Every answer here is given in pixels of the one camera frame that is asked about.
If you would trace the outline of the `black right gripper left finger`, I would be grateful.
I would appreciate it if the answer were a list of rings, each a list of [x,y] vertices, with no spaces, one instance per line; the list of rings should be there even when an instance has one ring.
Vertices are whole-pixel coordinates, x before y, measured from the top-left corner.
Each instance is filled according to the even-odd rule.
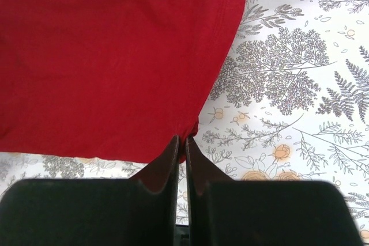
[[[2,245],[173,245],[179,137],[128,179],[24,179],[1,199]]]

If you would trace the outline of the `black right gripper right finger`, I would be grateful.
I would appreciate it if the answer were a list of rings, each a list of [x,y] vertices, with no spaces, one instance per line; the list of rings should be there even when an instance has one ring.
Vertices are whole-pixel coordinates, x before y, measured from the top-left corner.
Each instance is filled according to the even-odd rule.
[[[342,194],[324,181],[236,181],[186,139],[191,245],[362,245]]]

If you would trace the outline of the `dark red t shirt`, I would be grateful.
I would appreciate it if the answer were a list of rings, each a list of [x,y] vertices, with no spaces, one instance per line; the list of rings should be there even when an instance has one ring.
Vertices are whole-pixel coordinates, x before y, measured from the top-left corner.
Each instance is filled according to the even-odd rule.
[[[1,0],[1,150],[150,162],[198,117],[245,0]]]

